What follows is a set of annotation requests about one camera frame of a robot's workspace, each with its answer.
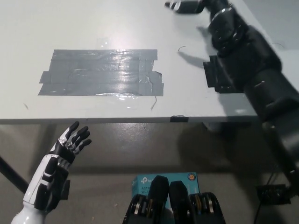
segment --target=table surface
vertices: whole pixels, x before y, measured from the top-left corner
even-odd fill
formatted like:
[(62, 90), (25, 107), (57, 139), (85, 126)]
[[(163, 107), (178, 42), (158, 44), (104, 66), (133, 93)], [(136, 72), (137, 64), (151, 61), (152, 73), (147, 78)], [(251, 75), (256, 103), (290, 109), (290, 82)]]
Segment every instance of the table surface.
[[(231, 2), (271, 41), (242, 0)], [(176, 115), (189, 117), (189, 122), (256, 117), (243, 94), (217, 94), (207, 87), (202, 62), (215, 53), (206, 35), (208, 25), (206, 11), (177, 15), (164, 7), (164, 0), (6, 1), (0, 9), (0, 123), (167, 122)], [(163, 75), (164, 96), (157, 97), (152, 109), (155, 97), (38, 96), (40, 77), (49, 69), (54, 49), (157, 49), (153, 70)], [(283, 61), (291, 55), (277, 51)], [(293, 64), (288, 71), (296, 68)], [(298, 83), (296, 77), (290, 79)]]

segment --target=blue box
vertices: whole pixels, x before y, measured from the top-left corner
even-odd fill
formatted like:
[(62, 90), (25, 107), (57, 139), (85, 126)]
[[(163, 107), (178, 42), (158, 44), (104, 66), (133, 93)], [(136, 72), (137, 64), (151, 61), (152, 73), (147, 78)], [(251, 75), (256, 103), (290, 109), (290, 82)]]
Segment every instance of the blue box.
[[(199, 186), (197, 181), (197, 174), (195, 172), (190, 173), (168, 173), (168, 174), (143, 174), (138, 175), (132, 181), (132, 197), (136, 194), (148, 195), (150, 190), (150, 184), (152, 180), (157, 176), (165, 176), (168, 178), (169, 184), (172, 181), (182, 181), (188, 190), (188, 194), (199, 193)], [(166, 220), (164, 223), (174, 223), (173, 213), (169, 201), (169, 196), (165, 205)]]

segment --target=wire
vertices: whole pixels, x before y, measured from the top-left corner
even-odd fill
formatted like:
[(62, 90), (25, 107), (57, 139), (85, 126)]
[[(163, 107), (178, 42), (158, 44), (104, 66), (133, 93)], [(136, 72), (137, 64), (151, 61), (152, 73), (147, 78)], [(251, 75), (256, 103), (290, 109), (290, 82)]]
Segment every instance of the wire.
[[(273, 171), (273, 172), (271, 173), (271, 175), (270, 175), (270, 177), (269, 177), (269, 179), (268, 179), (266, 185), (269, 185), (269, 183), (270, 183), (272, 177), (274, 176), (274, 174), (275, 174), (275, 171)], [(260, 213), (260, 209), (261, 209), (261, 206), (262, 206), (262, 202), (263, 202), (263, 198), (260, 200), (260, 204), (258, 205), (258, 208), (257, 208), (257, 211), (256, 211), (256, 216), (255, 216), (255, 218), (254, 218), (254, 222), (253, 222), (253, 224), (256, 224), (256, 222), (257, 222), (257, 217), (258, 217), (258, 214)]]

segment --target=robotic hand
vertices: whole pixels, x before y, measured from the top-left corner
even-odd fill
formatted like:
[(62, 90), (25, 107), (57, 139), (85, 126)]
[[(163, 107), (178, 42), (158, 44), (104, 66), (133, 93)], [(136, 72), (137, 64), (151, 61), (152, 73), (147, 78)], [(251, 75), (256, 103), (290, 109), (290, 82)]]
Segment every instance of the robotic hand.
[(43, 224), (59, 201), (67, 199), (70, 187), (68, 169), (83, 148), (92, 142), (86, 140), (90, 135), (87, 126), (72, 134), (78, 127), (76, 121), (43, 157), (23, 198), (24, 208), (11, 224)]

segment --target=duct tape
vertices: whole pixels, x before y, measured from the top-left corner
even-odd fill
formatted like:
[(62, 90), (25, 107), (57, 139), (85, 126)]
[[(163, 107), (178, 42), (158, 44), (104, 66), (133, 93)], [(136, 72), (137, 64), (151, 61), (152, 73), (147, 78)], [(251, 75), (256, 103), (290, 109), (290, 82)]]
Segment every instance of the duct tape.
[(156, 49), (54, 50), (39, 95), (90, 96), (124, 93), (162, 96), (162, 74), (153, 71)]

